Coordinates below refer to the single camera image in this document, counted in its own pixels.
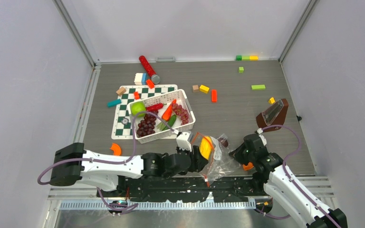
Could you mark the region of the red fake chili pepper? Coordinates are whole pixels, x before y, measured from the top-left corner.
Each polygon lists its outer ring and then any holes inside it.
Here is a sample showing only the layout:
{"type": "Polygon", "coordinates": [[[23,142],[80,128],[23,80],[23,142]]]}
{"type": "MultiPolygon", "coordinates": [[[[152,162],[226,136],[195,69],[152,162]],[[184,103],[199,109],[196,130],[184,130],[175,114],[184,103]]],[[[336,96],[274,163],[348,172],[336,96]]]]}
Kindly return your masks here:
{"type": "Polygon", "coordinates": [[[159,109],[162,109],[163,106],[164,106],[163,103],[154,104],[154,105],[151,105],[151,106],[146,107],[146,111],[148,111],[148,112],[157,111],[159,109]]]}

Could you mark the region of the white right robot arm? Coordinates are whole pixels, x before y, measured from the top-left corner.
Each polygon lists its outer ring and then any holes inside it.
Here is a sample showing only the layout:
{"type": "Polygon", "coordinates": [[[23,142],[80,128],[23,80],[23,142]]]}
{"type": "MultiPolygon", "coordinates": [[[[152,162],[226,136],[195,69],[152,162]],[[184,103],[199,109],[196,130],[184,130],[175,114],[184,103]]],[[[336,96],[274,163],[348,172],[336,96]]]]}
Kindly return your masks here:
{"type": "Polygon", "coordinates": [[[302,228],[346,228],[344,212],[319,200],[278,154],[268,151],[266,144],[262,134],[249,134],[229,153],[239,164],[251,163],[255,168],[251,179],[254,192],[271,196],[302,228]]]}

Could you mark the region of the purple fake grapes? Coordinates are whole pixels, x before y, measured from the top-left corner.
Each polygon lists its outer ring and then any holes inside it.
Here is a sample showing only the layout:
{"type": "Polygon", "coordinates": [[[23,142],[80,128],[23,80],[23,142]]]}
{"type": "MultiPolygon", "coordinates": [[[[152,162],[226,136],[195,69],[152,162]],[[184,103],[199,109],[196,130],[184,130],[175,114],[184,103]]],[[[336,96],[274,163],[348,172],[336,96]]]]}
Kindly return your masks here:
{"type": "Polygon", "coordinates": [[[155,133],[157,118],[151,114],[145,114],[138,124],[136,134],[138,137],[145,137],[155,133]]]}

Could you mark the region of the white plastic basket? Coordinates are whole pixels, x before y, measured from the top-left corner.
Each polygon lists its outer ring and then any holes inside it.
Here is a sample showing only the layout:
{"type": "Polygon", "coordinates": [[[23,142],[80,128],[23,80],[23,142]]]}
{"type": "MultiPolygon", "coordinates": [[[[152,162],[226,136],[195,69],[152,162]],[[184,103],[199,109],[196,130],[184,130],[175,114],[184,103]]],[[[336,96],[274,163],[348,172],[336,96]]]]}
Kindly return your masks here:
{"type": "Polygon", "coordinates": [[[148,143],[148,142],[151,142],[151,141],[154,141],[154,140],[167,138],[167,137],[175,138],[176,137],[175,133],[177,131],[182,132],[182,131],[191,130],[193,128],[193,125],[194,125],[195,121],[196,121],[194,113],[193,113],[193,111],[191,109],[191,106],[189,104],[188,98],[185,94],[185,91],[182,90],[182,89],[178,89],[178,90],[168,92],[168,93],[165,93],[165,94],[161,94],[161,95],[156,95],[156,96],[149,97],[149,98],[146,98],[146,99],[143,99],[143,100],[131,102],[130,104],[127,105],[127,108],[128,108],[129,114],[130,114],[131,131],[133,132],[133,137],[139,143],[148,143]],[[167,129],[165,131],[161,131],[157,128],[157,126],[160,122],[163,122],[164,124],[167,124],[167,121],[162,119],[162,115],[174,99],[177,100],[176,101],[177,104],[182,105],[182,107],[189,112],[189,115],[190,115],[189,123],[182,125],[181,120],[177,117],[173,127],[169,127],[167,125],[167,127],[169,129],[167,129]],[[164,104],[163,108],[159,109],[157,111],[153,111],[153,112],[145,111],[145,114],[151,114],[151,115],[153,115],[157,118],[154,134],[151,134],[151,135],[148,135],[148,136],[145,136],[145,137],[138,137],[137,136],[136,130],[138,129],[138,124],[143,119],[143,117],[131,116],[131,114],[130,114],[130,105],[132,103],[135,103],[135,102],[143,102],[145,107],[155,105],[155,104],[159,104],[159,103],[164,104]]]}

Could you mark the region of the orange fake carrot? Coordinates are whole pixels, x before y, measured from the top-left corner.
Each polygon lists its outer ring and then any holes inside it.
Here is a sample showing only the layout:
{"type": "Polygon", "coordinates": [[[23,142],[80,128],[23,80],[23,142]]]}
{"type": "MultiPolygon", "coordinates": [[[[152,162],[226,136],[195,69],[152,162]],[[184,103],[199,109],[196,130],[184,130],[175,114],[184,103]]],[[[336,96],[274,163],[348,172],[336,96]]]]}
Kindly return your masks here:
{"type": "Polygon", "coordinates": [[[171,118],[172,116],[172,113],[173,113],[173,106],[176,104],[176,99],[174,99],[170,105],[167,107],[167,109],[165,110],[165,112],[163,113],[162,115],[162,119],[165,120],[165,121],[169,121],[169,119],[171,118]]]}

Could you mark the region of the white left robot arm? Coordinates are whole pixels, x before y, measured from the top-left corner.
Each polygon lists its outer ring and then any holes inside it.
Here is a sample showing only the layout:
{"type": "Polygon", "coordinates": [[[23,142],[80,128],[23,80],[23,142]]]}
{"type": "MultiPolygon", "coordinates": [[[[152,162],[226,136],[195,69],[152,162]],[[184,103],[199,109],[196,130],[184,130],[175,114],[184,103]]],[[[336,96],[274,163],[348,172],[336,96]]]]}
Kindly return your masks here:
{"type": "Polygon", "coordinates": [[[177,152],[171,155],[150,152],[130,158],[92,152],[77,142],[55,152],[48,183],[57,187],[81,183],[120,197],[127,189],[121,177],[171,178],[201,172],[208,162],[196,145],[190,151],[177,148],[177,152]]]}

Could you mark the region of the pink fake grapes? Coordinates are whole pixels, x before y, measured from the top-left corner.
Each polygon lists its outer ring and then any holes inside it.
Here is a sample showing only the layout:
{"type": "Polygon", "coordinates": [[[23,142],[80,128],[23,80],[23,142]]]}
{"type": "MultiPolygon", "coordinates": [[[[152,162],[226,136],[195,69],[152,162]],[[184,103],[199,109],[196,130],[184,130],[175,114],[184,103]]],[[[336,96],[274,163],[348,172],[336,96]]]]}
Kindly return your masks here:
{"type": "Polygon", "coordinates": [[[172,111],[181,120],[182,125],[189,123],[189,112],[181,104],[172,104],[172,111]]]}

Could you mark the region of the yellow fake banana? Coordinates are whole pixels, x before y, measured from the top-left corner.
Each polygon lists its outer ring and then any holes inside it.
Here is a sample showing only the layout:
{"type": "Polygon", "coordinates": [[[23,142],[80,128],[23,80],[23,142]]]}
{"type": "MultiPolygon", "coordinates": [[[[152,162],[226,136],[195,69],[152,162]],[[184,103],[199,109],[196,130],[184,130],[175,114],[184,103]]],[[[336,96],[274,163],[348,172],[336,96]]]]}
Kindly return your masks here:
{"type": "Polygon", "coordinates": [[[213,150],[214,150],[214,143],[212,141],[212,138],[210,136],[204,136],[199,145],[199,151],[201,156],[204,159],[209,160],[213,150]]]}

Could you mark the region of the clear zip top bag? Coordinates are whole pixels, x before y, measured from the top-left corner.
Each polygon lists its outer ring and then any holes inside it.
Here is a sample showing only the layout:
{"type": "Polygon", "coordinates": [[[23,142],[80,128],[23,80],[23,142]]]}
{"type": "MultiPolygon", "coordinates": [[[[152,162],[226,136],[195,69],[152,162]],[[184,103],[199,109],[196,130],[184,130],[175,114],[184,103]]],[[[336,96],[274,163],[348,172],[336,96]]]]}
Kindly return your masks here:
{"type": "MultiPolygon", "coordinates": [[[[191,145],[199,146],[202,138],[206,136],[201,133],[196,133],[191,140],[191,145]]],[[[219,142],[220,138],[227,138],[226,134],[222,134],[219,137],[212,137],[212,141],[214,143],[214,150],[211,153],[209,158],[209,163],[203,168],[202,171],[199,172],[200,176],[204,179],[207,187],[210,187],[214,181],[227,176],[238,170],[240,168],[240,164],[235,161],[232,157],[229,156],[229,152],[232,151],[230,147],[223,147],[219,142]]]]}

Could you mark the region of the green fake chili pepper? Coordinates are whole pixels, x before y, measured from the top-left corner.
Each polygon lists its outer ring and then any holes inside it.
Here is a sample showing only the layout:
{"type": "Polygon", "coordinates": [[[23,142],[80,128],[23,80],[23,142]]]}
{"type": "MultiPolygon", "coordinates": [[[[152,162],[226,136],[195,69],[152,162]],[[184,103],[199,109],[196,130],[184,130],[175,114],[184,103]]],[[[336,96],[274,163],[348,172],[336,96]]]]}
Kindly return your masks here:
{"type": "Polygon", "coordinates": [[[174,125],[174,123],[175,123],[176,119],[177,119],[177,116],[174,114],[174,115],[172,115],[172,116],[170,117],[170,119],[169,119],[169,121],[167,122],[167,124],[164,124],[163,122],[160,122],[160,123],[158,124],[157,128],[158,128],[159,130],[161,130],[161,131],[165,131],[165,130],[169,129],[169,128],[167,127],[167,125],[168,125],[169,127],[173,127],[173,125],[174,125]]]}

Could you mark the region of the green fake apple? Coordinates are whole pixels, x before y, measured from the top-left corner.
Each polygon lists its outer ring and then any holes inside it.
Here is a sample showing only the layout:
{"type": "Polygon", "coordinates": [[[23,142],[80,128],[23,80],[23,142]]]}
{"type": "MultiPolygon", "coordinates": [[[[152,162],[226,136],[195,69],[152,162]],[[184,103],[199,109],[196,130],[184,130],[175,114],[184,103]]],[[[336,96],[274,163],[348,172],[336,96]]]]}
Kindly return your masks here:
{"type": "Polygon", "coordinates": [[[135,102],[130,105],[131,116],[143,117],[145,116],[146,107],[143,102],[135,102]]]}

